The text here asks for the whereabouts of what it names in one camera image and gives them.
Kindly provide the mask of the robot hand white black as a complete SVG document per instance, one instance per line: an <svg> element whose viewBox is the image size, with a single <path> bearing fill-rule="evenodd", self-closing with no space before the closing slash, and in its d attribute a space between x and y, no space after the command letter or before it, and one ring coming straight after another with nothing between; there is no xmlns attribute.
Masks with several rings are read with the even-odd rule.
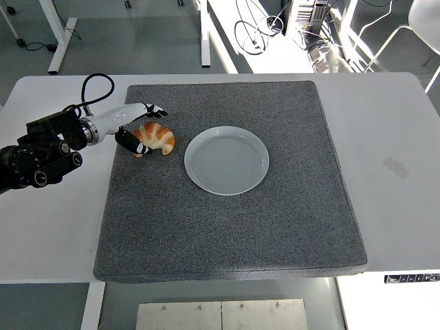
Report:
<svg viewBox="0 0 440 330"><path fill-rule="evenodd" d="M163 108L154 104L133 103L126 104L104 114L88 115L82 119L83 131L88 130L87 144L99 144L106 135L115 135L116 142L126 150L143 155L149 152L149 148L134 134L127 131L124 126L139 118L160 118L168 113Z"/></svg>

